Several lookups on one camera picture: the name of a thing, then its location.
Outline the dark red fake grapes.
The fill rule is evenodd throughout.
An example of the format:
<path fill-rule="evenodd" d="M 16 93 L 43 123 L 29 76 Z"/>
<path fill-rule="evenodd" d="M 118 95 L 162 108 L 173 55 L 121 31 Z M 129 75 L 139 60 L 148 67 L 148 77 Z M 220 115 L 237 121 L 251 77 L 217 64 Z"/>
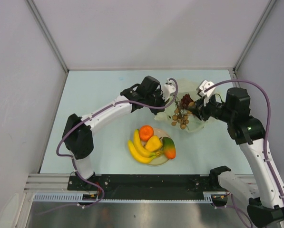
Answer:
<path fill-rule="evenodd" d="M 191 102 L 194 102 L 194 100 L 190 97 L 190 94 L 184 94 L 183 97 L 180 99 L 180 106 L 183 109 L 187 109 Z"/>

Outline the translucent plastic avocado-print bag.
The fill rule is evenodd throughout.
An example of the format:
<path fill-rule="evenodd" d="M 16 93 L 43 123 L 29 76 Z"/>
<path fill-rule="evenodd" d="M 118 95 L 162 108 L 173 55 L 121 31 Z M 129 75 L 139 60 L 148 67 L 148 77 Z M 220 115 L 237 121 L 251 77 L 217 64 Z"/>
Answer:
<path fill-rule="evenodd" d="M 206 125 L 214 123 L 214 118 L 201 121 L 188 110 L 199 99 L 197 84 L 184 78 L 177 80 L 177 83 L 178 93 L 175 101 L 164 112 L 157 114 L 155 120 L 188 133 L 198 132 Z"/>

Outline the brown fake nuts cluster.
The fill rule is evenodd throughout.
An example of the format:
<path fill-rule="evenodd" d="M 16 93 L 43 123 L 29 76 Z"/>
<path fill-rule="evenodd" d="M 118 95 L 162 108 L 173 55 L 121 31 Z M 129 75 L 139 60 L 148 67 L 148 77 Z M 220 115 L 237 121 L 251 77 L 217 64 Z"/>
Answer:
<path fill-rule="evenodd" d="M 179 127 L 181 130 L 187 130 L 189 131 L 189 127 L 188 124 L 190 123 L 189 118 L 195 116 L 191 111 L 189 111 L 188 109 L 183 109 L 180 106 L 180 101 L 175 101 L 175 110 L 174 110 L 174 114 L 172 115 L 171 119 L 171 125 L 172 126 L 176 126 L 177 124 L 179 124 Z M 189 107 L 193 107 L 193 105 L 195 104 L 195 102 L 191 102 L 189 104 Z"/>

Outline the orange fake persimmon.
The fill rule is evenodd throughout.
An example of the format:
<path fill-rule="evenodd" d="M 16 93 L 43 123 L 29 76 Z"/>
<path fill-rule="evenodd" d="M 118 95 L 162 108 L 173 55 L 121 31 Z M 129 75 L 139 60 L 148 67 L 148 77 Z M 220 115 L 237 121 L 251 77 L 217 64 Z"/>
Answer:
<path fill-rule="evenodd" d="M 154 129 L 150 125 L 144 125 L 139 129 L 139 137 L 142 141 L 148 141 L 154 135 Z"/>

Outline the yellow fake pear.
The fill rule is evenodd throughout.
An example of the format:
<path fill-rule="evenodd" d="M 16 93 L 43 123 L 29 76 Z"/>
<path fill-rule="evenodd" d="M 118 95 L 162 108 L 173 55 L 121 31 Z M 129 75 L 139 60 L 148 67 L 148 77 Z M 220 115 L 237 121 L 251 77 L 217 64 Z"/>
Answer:
<path fill-rule="evenodd" d="M 156 135 L 152 136 L 147 143 L 145 144 L 145 149 L 150 152 L 155 152 L 159 149 L 161 149 L 163 146 L 160 138 Z"/>

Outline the green orange fake mango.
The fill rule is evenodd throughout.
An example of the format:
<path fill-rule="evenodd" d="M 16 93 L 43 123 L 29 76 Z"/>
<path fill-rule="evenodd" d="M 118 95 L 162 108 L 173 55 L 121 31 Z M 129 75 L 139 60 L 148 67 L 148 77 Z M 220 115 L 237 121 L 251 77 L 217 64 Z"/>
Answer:
<path fill-rule="evenodd" d="M 174 159 L 176 157 L 176 147 L 174 141 L 169 137 L 163 137 L 162 144 L 163 144 L 162 150 L 164 155 L 168 159 Z"/>

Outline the yellow fake banana bunch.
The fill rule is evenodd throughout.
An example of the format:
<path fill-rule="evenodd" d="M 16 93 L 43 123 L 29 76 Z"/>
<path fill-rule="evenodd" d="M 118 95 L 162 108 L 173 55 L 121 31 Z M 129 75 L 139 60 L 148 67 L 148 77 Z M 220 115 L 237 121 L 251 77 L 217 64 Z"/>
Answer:
<path fill-rule="evenodd" d="M 132 140 L 128 140 L 128 149 L 132 157 L 139 163 L 150 164 L 155 158 L 158 158 L 162 155 L 161 151 L 150 152 L 146 150 L 140 140 L 139 130 L 134 131 L 134 137 Z"/>

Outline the beige round plate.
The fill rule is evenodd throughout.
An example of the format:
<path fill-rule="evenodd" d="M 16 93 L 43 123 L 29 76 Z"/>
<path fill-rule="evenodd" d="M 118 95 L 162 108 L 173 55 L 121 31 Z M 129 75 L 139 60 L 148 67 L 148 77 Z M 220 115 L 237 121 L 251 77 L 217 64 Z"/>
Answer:
<path fill-rule="evenodd" d="M 171 138 L 170 135 L 168 135 L 168 133 L 166 133 L 165 131 L 163 131 L 161 129 L 157 129 L 157 128 L 153 128 L 153 129 L 154 129 L 154 135 L 158 136 L 160 138 L 161 142 L 162 142 L 163 137 Z M 145 147 L 145 144 L 147 143 L 147 141 L 145 142 L 145 141 L 141 140 L 141 143 L 142 143 L 143 147 Z M 155 158 L 150 164 L 147 164 L 147 165 L 149 165 L 149 166 L 160 166 L 160 165 L 163 165 L 170 160 L 164 155 L 162 148 L 159 149 L 158 151 L 161 151 L 162 155 L 159 156 L 158 158 Z"/>

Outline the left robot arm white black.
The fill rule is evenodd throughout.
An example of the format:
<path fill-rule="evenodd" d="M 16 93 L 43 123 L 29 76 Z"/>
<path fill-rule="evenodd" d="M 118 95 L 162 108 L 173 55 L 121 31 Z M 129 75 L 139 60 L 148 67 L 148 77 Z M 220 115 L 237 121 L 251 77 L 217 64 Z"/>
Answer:
<path fill-rule="evenodd" d="M 70 115 L 58 144 L 58 147 L 64 144 L 69 153 L 56 152 L 57 156 L 69 157 L 79 176 L 79 186 L 85 190 L 91 189 L 95 184 L 95 172 L 90 161 L 95 133 L 117 118 L 143 107 L 149 108 L 153 114 L 163 112 L 174 102 L 177 92 L 175 79 L 169 78 L 161 85 L 157 79 L 146 76 L 140 84 L 124 89 L 117 98 L 99 110 L 85 116 Z"/>

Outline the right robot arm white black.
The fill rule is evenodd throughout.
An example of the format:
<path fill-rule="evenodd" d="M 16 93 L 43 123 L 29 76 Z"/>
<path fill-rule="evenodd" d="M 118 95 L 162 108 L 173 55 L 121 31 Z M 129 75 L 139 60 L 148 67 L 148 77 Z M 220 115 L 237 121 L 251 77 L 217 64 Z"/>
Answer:
<path fill-rule="evenodd" d="M 284 183 L 265 142 L 263 124 L 250 115 L 247 90 L 229 88 L 225 102 L 216 101 L 213 88 L 198 88 L 197 94 L 200 99 L 192 113 L 202 121 L 213 117 L 227 124 L 227 131 L 245 155 L 257 184 L 253 189 L 230 168 L 221 166 L 210 171 L 209 186 L 230 191 L 246 205 L 249 218 L 258 228 L 284 221 Z"/>

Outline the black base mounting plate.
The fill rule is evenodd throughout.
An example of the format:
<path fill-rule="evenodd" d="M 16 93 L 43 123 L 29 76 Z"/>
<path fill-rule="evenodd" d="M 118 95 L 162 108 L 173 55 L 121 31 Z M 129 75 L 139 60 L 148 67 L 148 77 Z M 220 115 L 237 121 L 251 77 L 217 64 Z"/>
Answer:
<path fill-rule="evenodd" d="M 207 200 L 217 206 L 226 205 L 230 192 L 214 183 L 211 177 L 194 175 L 101 174 L 84 182 L 77 174 L 68 180 L 69 191 L 89 193 L 94 199 L 104 193 L 107 200 Z"/>

